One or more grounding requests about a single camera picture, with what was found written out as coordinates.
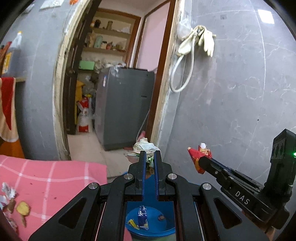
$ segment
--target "blue plastic bin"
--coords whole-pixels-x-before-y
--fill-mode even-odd
[[[133,219],[138,224],[138,210],[140,205],[147,208],[147,219],[149,230],[137,230],[127,224]],[[165,220],[159,221],[158,217],[163,215]],[[126,228],[133,236],[157,238],[175,233],[173,202],[159,202],[155,197],[154,175],[145,180],[144,200],[141,202],[128,202],[126,210]]]

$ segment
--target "red and white bag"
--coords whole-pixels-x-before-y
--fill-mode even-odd
[[[77,102],[77,105],[81,112],[78,115],[76,131],[93,132],[90,98],[84,97],[81,101]]]

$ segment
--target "green container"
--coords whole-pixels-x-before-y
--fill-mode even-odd
[[[94,61],[80,60],[79,69],[94,70]]]

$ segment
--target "white cable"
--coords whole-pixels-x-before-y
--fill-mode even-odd
[[[148,117],[148,115],[149,115],[149,112],[150,112],[150,109],[148,110],[147,115],[146,115],[146,117],[145,117],[145,119],[144,119],[144,121],[143,121],[143,123],[142,123],[140,129],[139,129],[139,132],[138,132],[138,134],[137,134],[137,138],[136,138],[136,143],[138,142],[138,137],[139,137],[140,132],[141,132],[143,126],[144,126],[144,123],[145,123],[145,121],[146,121],[146,119],[147,119],[147,117]]]
[[[174,93],[178,93],[178,92],[181,92],[182,90],[185,89],[185,87],[188,85],[189,83],[189,80],[191,78],[191,75],[192,75],[192,71],[193,71],[193,65],[194,65],[194,47],[195,47],[195,39],[196,39],[196,36],[194,35],[193,38],[192,38],[192,44],[191,44],[191,66],[190,66],[190,71],[189,71],[189,74],[188,74],[188,77],[185,81],[185,83],[179,88],[179,89],[175,89],[173,87],[173,79],[174,79],[174,75],[175,75],[175,72],[179,66],[179,64],[181,63],[181,60],[183,59],[184,55],[181,55],[178,60],[177,60],[177,63],[176,65],[174,66],[173,70],[172,70],[172,74],[170,76],[170,89],[172,90],[172,92]]]

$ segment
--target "hose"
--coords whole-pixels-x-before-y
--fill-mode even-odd
[[[176,70],[177,70],[179,64],[181,63],[181,61],[182,61],[184,55],[181,55],[181,56],[178,58],[177,63],[175,64],[175,66],[174,66],[174,68],[173,68],[173,70],[172,70],[172,74],[171,74],[171,76],[170,76],[170,89],[171,89],[171,91],[174,92],[174,93],[178,93],[178,92],[181,92],[182,90],[184,90],[185,87],[188,85],[189,80],[190,80],[190,78],[191,78],[192,71],[193,71],[193,65],[194,65],[194,47],[195,47],[195,39],[196,39],[196,35],[194,35],[193,38],[192,38],[192,44],[191,44],[191,66],[190,66],[190,71],[189,71],[188,77],[187,77],[185,83],[184,83],[179,89],[177,89],[177,90],[173,87],[173,80],[174,80],[175,72],[176,72]]]

